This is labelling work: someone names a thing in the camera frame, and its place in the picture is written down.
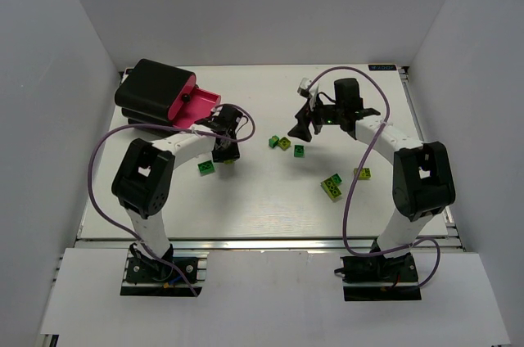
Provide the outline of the lime studded lego brick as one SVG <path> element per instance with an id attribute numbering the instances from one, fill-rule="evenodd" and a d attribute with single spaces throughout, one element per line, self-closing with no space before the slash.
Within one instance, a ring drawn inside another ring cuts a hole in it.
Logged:
<path id="1" fill-rule="evenodd" d="M 372 177 L 371 169 L 363 167 L 362 169 L 355 168 L 353 170 L 354 176 L 358 180 L 369 180 Z"/>

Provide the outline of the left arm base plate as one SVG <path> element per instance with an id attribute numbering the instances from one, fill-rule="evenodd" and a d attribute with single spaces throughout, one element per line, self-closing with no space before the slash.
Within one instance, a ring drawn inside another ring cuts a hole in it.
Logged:
<path id="1" fill-rule="evenodd" d="M 174 256 L 173 263 L 191 283 L 196 295 L 201 293 L 206 276 L 206 262 L 198 257 Z M 128 254 L 121 296 L 195 297 L 180 273 L 152 259 L 139 259 Z"/>

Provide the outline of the black pink drawer organizer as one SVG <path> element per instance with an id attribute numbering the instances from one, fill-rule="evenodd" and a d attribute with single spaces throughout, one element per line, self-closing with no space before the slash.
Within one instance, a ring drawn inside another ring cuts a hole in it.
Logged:
<path id="1" fill-rule="evenodd" d="M 142 58 L 125 73 L 114 100 L 130 122 L 190 128 L 221 102 L 189 70 Z"/>

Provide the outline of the green lego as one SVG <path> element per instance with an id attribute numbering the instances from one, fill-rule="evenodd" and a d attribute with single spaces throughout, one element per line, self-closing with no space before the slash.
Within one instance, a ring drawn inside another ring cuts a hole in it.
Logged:
<path id="1" fill-rule="evenodd" d="M 342 181 L 342 179 L 341 179 L 341 177 L 339 176 L 338 173 L 333 174 L 333 175 L 330 177 L 330 179 L 331 179 L 331 180 L 332 180 L 332 181 L 333 181 L 337 186 L 340 186 L 340 185 L 343 183 L 343 181 Z"/>

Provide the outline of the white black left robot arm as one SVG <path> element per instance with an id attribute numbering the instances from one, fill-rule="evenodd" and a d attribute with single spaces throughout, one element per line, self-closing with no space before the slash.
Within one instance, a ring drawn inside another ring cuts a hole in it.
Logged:
<path id="1" fill-rule="evenodd" d="M 133 140 L 111 185 L 111 192 L 128 214 L 138 243 L 132 256 L 157 280 L 174 271 L 173 247 L 165 232 L 161 210 L 170 192 L 173 172 L 182 164 L 210 154 L 218 163 L 237 160 L 237 131 L 251 118 L 232 105 L 211 110 L 210 115 L 176 128 L 167 137 L 148 142 Z"/>

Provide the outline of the lime long lego brick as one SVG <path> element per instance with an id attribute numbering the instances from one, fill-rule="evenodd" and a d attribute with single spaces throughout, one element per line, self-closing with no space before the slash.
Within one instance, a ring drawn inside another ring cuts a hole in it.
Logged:
<path id="1" fill-rule="evenodd" d="M 320 186 L 332 201 L 337 201 L 341 196 L 341 190 L 332 178 L 323 180 Z"/>

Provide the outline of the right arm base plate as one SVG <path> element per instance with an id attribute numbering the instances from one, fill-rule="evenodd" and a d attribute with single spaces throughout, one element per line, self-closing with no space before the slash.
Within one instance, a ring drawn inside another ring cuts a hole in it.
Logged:
<path id="1" fill-rule="evenodd" d="M 411 254 L 397 258 L 341 257 L 341 266 L 334 274 L 342 278 L 346 302 L 422 299 L 418 271 Z"/>

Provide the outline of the lime hollow lego brick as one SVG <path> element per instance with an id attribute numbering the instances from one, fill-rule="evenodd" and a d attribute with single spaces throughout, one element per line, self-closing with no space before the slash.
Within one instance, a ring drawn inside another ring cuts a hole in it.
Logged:
<path id="1" fill-rule="evenodd" d="M 291 141 L 287 137 L 282 137 L 278 141 L 278 147 L 285 151 L 291 147 Z"/>

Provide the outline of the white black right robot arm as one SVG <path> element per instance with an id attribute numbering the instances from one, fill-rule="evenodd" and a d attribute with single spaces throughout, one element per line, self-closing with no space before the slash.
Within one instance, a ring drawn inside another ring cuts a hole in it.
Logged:
<path id="1" fill-rule="evenodd" d="M 334 83 L 335 99 L 325 104 L 316 85 L 303 79 L 298 93 L 305 104 L 296 114 L 289 136 L 310 142 L 325 125 L 336 125 L 354 140 L 376 151 L 392 166 L 394 211 L 367 254 L 351 251 L 336 272 L 347 283 L 400 282 L 413 269 L 411 250 L 420 245 L 424 227 L 455 201 L 449 157 L 441 142 L 422 142 L 388 124 L 364 106 L 354 78 Z"/>

